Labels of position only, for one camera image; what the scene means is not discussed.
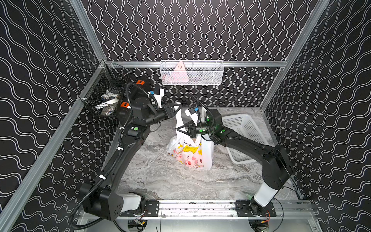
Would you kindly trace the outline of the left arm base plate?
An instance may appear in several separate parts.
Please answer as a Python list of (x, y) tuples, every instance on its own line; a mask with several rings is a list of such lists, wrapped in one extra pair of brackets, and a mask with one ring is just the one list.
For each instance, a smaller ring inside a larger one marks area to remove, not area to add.
[(120, 213), (120, 217), (157, 217), (159, 215), (160, 202), (157, 200), (142, 201), (138, 209)]

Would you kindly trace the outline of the white perforated plastic basket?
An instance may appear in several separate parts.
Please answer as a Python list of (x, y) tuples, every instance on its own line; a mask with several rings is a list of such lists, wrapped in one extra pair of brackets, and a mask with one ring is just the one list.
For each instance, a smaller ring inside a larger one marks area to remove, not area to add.
[[(251, 139), (255, 142), (260, 144), (268, 145), (268, 141), (262, 134), (261, 130), (252, 119), (251, 116), (247, 114), (237, 114), (231, 116), (223, 116), (222, 123), (224, 126), (233, 129), (235, 132), (244, 136), (248, 139)], [(252, 162), (256, 162), (253, 158), (235, 150), (232, 148), (226, 147), (228, 154), (231, 158), (231, 161), (234, 164), (248, 164)]]

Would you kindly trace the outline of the black hard tool case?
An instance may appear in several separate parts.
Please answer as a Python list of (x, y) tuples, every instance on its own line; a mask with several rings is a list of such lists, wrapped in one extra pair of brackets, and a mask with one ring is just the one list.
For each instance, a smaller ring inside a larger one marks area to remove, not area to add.
[(151, 93), (152, 83), (147, 77), (140, 77), (136, 81), (127, 79), (121, 86), (122, 93), (116, 106), (116, 118), (122, 127), (131, 121), (144, 120), (151, 114), (152, 108), (158, 108)]

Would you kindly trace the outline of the pink triangular card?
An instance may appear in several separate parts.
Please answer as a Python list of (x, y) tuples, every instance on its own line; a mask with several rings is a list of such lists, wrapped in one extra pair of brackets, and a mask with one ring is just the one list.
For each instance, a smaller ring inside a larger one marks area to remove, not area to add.
[(170, 83), (188, 83), (189, 77), (183, 61), (179, 61), (175, 69), (172, 71), (170, 78)]

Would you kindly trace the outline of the white printed plastic bag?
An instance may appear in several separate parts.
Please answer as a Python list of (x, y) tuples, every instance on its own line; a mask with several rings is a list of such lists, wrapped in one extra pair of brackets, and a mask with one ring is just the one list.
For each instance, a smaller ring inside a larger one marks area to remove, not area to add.
[[(182, 111), (176, 114), (176, 127), (184, 128)], [(209, 136), (198, 134), (195, 138), (173, 137), (166, 147), (166, 152), (178, 162), (198, 170), (210, 170), (214, 157), (214, 143)]]

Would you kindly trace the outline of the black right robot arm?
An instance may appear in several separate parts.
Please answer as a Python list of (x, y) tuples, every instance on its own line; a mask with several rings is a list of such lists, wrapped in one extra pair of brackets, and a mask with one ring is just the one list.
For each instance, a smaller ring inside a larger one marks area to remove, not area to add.
[(292, 165), (283, 146), (272, 147), (238, 134), (223, 124), (222, 116), (216, 109), (207, 110), (204, 121), (200, 123), (190, 121), (176, 130), (191, 138), (208, 135), (214, 144), (235, 149), (262, 165), (263, 183), (249, 204), (254, 215), (260, 215), (258, 211), (271, 203), (293, 174)]

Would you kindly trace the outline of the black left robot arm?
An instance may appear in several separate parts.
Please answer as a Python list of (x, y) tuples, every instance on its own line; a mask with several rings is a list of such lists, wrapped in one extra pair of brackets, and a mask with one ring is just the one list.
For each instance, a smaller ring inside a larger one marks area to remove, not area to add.
[(86, 224), (87, 227), (104, 219), (114, 221), (127, 211), (138, 216), (145, 212), (144, 196), (136, 193), (121, 196), (117, 188), (132, 158), (151, 133), (150, 127), (176, 116), (181, 105), (167, 103), (160, 106), (151, 92), (134, 83), (126, 84), (124, 93), (126, 97), (123, 100), (129, 104), (130, 109), (127, 116), (120, 116), (125, 123), (120, 128), (118, 147), (100, 174), (92, 182), (81, 186), (81, 199), (69, 216), (69, 224), (74, 228), (83, 228), (74, 223), (79, 208), (98, 216), (97, 220)]

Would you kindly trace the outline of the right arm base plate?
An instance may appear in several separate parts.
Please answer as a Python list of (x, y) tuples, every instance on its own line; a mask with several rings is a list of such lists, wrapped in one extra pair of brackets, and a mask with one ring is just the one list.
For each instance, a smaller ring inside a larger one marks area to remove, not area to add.
[(265, 207), (250, 200), (237, 200), (235, 202), (235, 211), (238, 217), (276, 217), (277, 213), (273, 203), (268, 203)]

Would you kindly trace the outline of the clear wall-mounted tray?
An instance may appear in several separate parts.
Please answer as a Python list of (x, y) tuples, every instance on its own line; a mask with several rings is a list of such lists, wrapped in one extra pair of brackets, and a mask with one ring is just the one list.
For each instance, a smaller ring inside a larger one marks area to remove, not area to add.
[(161, 61), (159, 71), (163, 85), (167, 86), (219, 86), (223, 79), (224, 62), (218, 60), (183, 61), (188, 83), (170, 83), (169, 78), (179, 61)]

